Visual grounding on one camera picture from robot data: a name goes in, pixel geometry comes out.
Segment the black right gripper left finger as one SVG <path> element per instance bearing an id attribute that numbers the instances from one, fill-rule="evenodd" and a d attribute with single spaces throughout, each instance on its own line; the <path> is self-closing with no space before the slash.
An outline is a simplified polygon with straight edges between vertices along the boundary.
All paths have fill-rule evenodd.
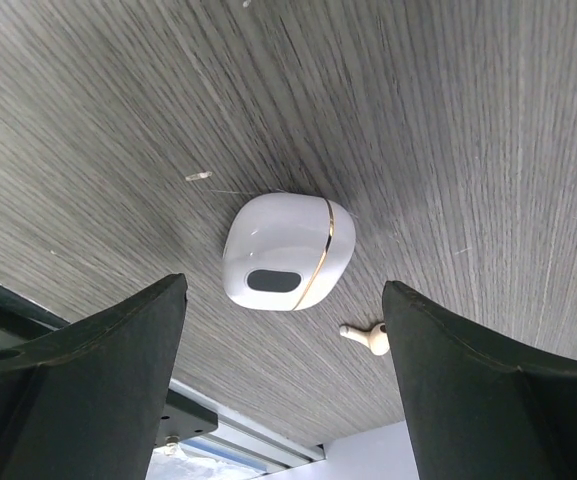
<path id="1" fill-rule="evenodd" d="M 142 479 L 186 310 L 171 274 L 0 351 L 0 479 Z"/>

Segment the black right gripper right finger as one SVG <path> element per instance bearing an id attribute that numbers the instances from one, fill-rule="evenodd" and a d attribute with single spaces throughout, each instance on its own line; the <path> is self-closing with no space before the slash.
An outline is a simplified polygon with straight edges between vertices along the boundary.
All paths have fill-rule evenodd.
<path id="1" fill-rule="evenodd" d="M 577 479 L 577 360 L 486 328 L 399 281 L 382 293 L 423 479 Z"/>

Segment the white wireless earbud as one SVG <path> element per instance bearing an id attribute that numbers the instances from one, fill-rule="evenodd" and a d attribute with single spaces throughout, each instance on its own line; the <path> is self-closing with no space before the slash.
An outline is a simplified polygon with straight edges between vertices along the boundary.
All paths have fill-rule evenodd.
<path id="1" fill-rule="evenodd" d="M 388 335 L 384 323 L 378 323 L 368 331 L 362 331 L 348 325 L 342 325 L 339 328 L 339 334 L 343 338 L 364 345 L 375 356 L 383 356 L 390 350 Z"/>

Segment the white charging case gold trim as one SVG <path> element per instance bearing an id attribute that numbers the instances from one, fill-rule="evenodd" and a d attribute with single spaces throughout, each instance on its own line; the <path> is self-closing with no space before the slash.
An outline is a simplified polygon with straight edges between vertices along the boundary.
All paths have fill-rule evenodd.
<path id="1" fill-rule="evenodd" d="M 235 216 L 222 256 L 222 282 L 235 304 L 299 311 L 320 303 L 346 270 L 356 245 L 350 213 L 323 197 L 269 193 Z"/>

